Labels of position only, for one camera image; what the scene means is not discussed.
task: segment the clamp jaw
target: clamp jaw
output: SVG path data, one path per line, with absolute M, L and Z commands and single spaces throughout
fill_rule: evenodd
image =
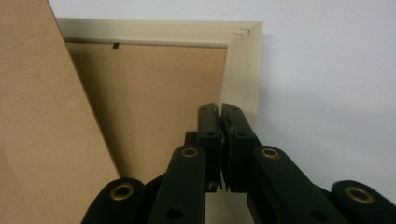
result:
M 205 194 L 247 194 L 255 223 L 396 223 L 396 207 L 356 181 L 328 192 L 288 155 L 262 146 L 242 110 L 223 104 L 198 109 L 198 131 L 186 132 L 165 174 L 143 185 L 132 178 L 107 184 L 82 223 L 204 223 Z

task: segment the brass rivet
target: brass rivet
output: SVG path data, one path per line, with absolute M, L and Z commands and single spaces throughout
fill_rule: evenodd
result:
M 110 197 L 114 201 L 125 200 L 134 194 L 134 186 L 130 183 L 123 183 L 114 187 L 110 192 Z
M 271 148 L 264 148 L 262 149 L 262 155 L 268 158 L 276 158 L 279 156 L 279 153 Z
M 346 187 L 345 189 L 346 195 L 349 196 L 349 198 L 355 200 L 358 203 L 373 203 L 374 202 L 374 197 L 371 195 L 367 190 L 361 189 L 358 187 Z
M 181 155 L 184 157 L 195 157 L 198 156 L 198 150 L 192 147 L 184 148 L 181 150 Z

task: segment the cardboard sheet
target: cardboard sheet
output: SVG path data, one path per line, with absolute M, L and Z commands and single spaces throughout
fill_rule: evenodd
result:
M 0 223 L 79 223 L 116 169 L 47 1 L 0 8 Z
M 121 176 L 165 172 L 199 106 L 219 101 L 227 49 L 67 43 Z

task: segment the staple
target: staple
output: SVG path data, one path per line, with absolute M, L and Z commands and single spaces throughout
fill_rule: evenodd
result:
M 118 49 L 119 46 L 120 46 L 120 43 L 114 43 L 114 44 L 113 44 L 113 49 Z
M 241 40 L 244 40 L 244 34 L 233 32 L 235 35 L 241 35 Z
M 247 30 L 247 35 L 250 35 L 250 30 L 247 28 L 240 28 L 241 30 Z

